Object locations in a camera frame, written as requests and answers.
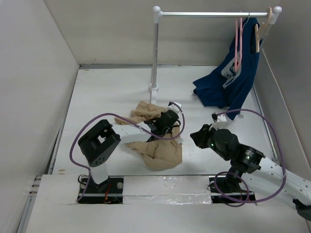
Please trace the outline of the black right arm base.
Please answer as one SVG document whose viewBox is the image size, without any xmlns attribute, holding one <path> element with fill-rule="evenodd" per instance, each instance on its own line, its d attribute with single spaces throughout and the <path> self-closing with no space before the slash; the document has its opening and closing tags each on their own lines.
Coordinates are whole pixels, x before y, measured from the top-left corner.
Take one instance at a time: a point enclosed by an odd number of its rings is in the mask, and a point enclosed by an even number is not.
<svg viewBox="0 0 311 233">
<path fill-rule="evenodd" d="M 236 201 L 225 198 L 217 189 L 214 184 L 215 175 L 209 176 L 209 185 L 207 190 L 211 192 L 212 204 L 223 203 L 223 204 L 240 204 Z M 226 195 L 231 198 L 246 200 L 249 195 L 248 201 L 256 200 L 255 193 L 253 191 L 247 192 L 246 186 L 240 179 L 230 174 L 222 174 L 217 176 L 216 183 L 218 188 Z"/>
</svg>

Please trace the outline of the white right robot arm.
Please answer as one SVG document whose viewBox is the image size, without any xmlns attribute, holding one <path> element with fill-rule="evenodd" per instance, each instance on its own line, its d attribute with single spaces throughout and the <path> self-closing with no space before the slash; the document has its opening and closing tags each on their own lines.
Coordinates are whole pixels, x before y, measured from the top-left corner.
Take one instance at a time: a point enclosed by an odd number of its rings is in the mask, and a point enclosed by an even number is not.
<svg viewBox="0 0 311 233">
<path fill-rule="evenodd" d="M 191 133 L 195 145 L 201 149 L 209 148 L 225 161 L 230 162 L 230 169 L 214 177 L 212 190 L 235 203 L 245 203 L 248 199 L 234 199 L 230 193 L 241 192 L 245 183 L 242 175 L 254 174 L 267 182 L 277 185 L 279 189 L 270 196 L 274 198 L 283 192 L 289 195 L 297 213 L 306 220 L 311 219 L 311 183 L 298 175 L 284 169 L 267 158 L 261 151 L 238 141 L 238 137 L 228 129 L 213 129 L 211 125 Z"/>
</svg>

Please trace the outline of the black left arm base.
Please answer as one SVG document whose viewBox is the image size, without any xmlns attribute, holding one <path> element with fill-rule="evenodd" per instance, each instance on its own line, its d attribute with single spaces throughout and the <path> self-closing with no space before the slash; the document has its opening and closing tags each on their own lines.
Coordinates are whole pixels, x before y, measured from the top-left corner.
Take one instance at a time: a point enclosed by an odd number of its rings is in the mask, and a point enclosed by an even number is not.
<svg viewBox="0 0 311 233">
<path fill-rule="evenodd" d="M 122 204 L 124 177 L 109 177 L 103 185 L 90 180 L 86 187 L 87 176 L 79 177 L 78 203 L 80 204 Z"/>
</svg>

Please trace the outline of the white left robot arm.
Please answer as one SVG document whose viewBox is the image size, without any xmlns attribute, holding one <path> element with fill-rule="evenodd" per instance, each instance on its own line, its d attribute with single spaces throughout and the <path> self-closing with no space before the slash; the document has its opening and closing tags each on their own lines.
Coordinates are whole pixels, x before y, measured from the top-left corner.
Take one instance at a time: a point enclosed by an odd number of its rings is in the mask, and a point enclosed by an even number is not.
<svg viewBox="0 0 311 233">
<path fill-rule="evenodd" d="M 110 178 L 105 163 L 119 143 L 149 143 L 164 138 L 180 124 L 178 111 L 167 110 L 141 123 L 116 125 L 102 119 L 88 130 L 78 145 L 90 167 L 90 183 L 98 193 L 108 189 Z"/>
</svg>

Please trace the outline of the beige t shirt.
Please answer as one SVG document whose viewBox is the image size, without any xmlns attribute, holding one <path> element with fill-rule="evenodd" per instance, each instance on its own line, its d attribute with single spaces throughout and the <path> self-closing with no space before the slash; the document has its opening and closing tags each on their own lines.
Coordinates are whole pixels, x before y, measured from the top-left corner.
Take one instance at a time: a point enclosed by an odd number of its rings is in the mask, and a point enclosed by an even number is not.
<svg viewBox="0 0 311 233">
<path fill-rule="evenodd" d="M 129 120 L 141 123 L 159 117 L 166 108 L 140 101 L 131 111 Z M 145 165 L 152 170 L 172 169 L 182 163 L 182 145 L 174 140 L 127 143 L 127 147 L 139 153 Z"/>
</svg>

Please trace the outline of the pink wire hanger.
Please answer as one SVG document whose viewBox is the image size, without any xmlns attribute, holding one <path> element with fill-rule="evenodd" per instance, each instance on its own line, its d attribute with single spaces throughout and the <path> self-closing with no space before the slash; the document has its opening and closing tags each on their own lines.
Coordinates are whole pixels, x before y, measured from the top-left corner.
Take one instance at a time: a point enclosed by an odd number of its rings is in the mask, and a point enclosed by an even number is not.
<svg viewBox="0 0 311 233">
<path fill-rule="evenodd" d="M 243 23 L 242 17 L 240 18 L 240 24 L 238 20 L 235 21 L 235 50 L 234 50 L 234 72 L 237 74 L 242 66 L 242 34 L 245 25 L 248 23 L 250 18 L 250 12 L 247 15 L 246 22 Z"/>
</svg>

